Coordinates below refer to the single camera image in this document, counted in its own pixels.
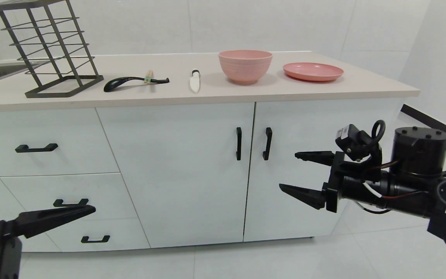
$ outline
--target black handle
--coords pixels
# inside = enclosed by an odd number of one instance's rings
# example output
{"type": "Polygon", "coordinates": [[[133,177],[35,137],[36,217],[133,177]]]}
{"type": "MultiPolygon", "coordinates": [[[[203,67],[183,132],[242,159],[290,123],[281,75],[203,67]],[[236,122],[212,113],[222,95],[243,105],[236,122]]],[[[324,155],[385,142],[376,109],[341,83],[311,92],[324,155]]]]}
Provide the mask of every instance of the black handle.
{"type": "Polygon", "coordinates": [[[66,208],[66,207],[72,207],[73,205],[86,205],[89,202],[88,198],[82,198],[78,203],[67,203],[63,204],[63,200],[56,200],[53,203],[53,206],[55,208],[66,208]]]}
{"type": "Polygon", "coordinates": [[[242,157],[242,128],[237,128],[237,161],[242,157]]]}
{"type": "Polygon", "coordinates": [[[103,238],[101,240],[89,240],[88,236],[84,236],[84,237],[82,237],[82,240],[80,242],[82,242],[82,243],[106,243],[109,240],[110,240],[109,235],[103,236],[103,238]]]}
{"type": "MultiPolygon", "coordinates": [[[[111,81],[108,81],[105,85],[104,85],[104,92],[111,92],[113,90],[115,90],[115,88],[117,88],[118,86],[126,83],[127,81],[132,81],[134,79],[137,79],[139,81],[143,81],[144,78],[142,77],[137,77],[137,76],[125,76],[125,77],[118,77],[115,79],[112,79],[111,81]]],[[[151,79],[151,83],[169,83],[170,79],[151,79]]]]}
{"type": "Polygon", "coordinates": [[[262,152],[262,157],[265,161],[269,159],[269,150],[271,149],[271,137],[273,137],[273,131],[270,127],[266,128],[266,136],[268,140],[266,141],[266,150],[262,152]]]}
{"type": "Polygon", "coordinates": [[[58,148],[57,143],[50,143],[45,148],[29,148],[28,145],[19,145],[15,148],[16,153],[30,153],[30,152],[51,152],[58,148]]]}

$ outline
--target drawer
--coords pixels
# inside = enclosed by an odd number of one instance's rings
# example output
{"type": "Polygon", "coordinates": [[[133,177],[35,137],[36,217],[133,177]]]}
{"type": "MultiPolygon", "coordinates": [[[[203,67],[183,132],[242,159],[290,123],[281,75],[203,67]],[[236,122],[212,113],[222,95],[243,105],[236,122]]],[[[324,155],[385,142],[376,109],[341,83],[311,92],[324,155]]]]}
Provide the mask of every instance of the drawer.
{"type": "Polygon", "coordinates": [[[79,203],[96,207],[83,219],[137,218],[119,173],[2,177],[7,188],[28,211],[79,203]]]}
{"type": "Polygon", "coordinates": [[[137,218],[113,220],[76,220],[48,231],[63,252],[147,249],[142,226],[137,218]]]}
{"type": "Polygon", "coordinates": [[[118,171],[95,109],[0,113],[0,176],[118,171]],[[17,153],[20,145],[34,152],[17,153]]]}

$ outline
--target pink plate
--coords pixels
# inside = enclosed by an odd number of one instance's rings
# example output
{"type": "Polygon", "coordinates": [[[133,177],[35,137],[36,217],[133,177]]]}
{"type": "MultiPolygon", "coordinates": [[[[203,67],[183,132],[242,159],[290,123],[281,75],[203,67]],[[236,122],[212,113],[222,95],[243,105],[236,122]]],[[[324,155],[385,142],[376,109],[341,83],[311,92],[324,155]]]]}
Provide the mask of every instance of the pink plate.
{"type": "Polygon", "coordinates": [[[334,81],[343,74],[339,67],[319,63],[290,63],[283,70],[288,76],[303,81],[334,81]]]}

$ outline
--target black baseboard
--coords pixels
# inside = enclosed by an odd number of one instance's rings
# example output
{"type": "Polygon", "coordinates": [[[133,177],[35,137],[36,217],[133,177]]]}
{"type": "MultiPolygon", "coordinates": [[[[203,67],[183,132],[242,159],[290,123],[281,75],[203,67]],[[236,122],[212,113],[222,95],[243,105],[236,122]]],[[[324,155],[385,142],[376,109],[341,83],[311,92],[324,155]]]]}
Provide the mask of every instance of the black baseboard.
{"type": "Polygon", "coordinates": [[[424,114],[420,111],[418,111],[415,108],[412,108],[407,105],[403,105],[402,109],[400,110],[406,115],[416,119],[419,122],[422,122],[424,125],[427,125],[428,127],[431,127],[433,129],[439,129],[441,131],[446,132],[446,125],[442,122],[439,122],[438,120],[432,118],[431,116],[424,114]]]}

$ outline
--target dish rack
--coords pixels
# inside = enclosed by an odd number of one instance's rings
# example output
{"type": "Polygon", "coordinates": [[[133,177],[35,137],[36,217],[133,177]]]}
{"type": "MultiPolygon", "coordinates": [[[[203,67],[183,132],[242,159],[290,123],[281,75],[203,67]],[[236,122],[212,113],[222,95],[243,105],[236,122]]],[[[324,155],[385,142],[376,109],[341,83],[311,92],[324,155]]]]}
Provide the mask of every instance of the dish rack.
{"type": "Polygon", "coordinates": [[[7,0],[5,2],[0,2],[0,17],[5,25],[2,30],[8,31],[13,44],[10,46],[15,46],[20,53],[21,60],[27,66],[28,71],[25,74],[30,74],[37,83],[37,88],[25,92],[27,98],[66,98],[72,97],[80,93],[81,91],[99,83],[104,80],[104,77],[99,75],[96,66],[94,65],[94,56],[91,56],[87,43],[83,37],[84,31],[80,29],[78,25],[78,17],[72,9],[70,0],[7,0]],[[53,17],[49,5],[55,4],[57,2],[66,2],[70,16],[68,17],[53,17]],[[37,8],[44,9],[45,16],[47,18],[36,20],[34,16],[34,10],[37,8]],[[17,25],[11,25],[5,11],[8,10],[26,10],[30,21],[26,23],[21,23],[17,25]],[[75,29],[72,31],[61,31],[58,25],[65,22],[73,22],[75,29]],[[23,30],[30,29],[35,30],[35,36],[30,38],[19,40],[16,33],[23,32],[23,30]],[[79,43],[69,42],[71,38],[78,37],[80,39],[79,43]],[[38,50],[25,53],[24,47],[38,47],[38,50]],[[59,49],[62,51],[62,55],[53,56],[53,50],[59,49]],[[82,56],[72,56],[73,53],[77,51],[84,50],[86,55],[82,56]],[[37,53],[46,53],[46,57],[35,57],[37,53]],[[69,66],[69,71],[60,71],[58,67],[59,60],[66,60],[66,64],[69,66]],[[33,62],[42,62],[40,64],[32,65],[33,62]],[[44,65],[51,64],[54,71],[47,72],[37,72],[36,69],[44,65]],[[83,65],[90,64],[94,75],[81,75],[78,69],[83,65]],[[43,84],[39,77],[42,75],[56,75],[57,79],[49,83],[43,84]],[[43,92],[49,88],[63,83],[64,81],[76,80],[78,87],[68,92],[43,92]]]}

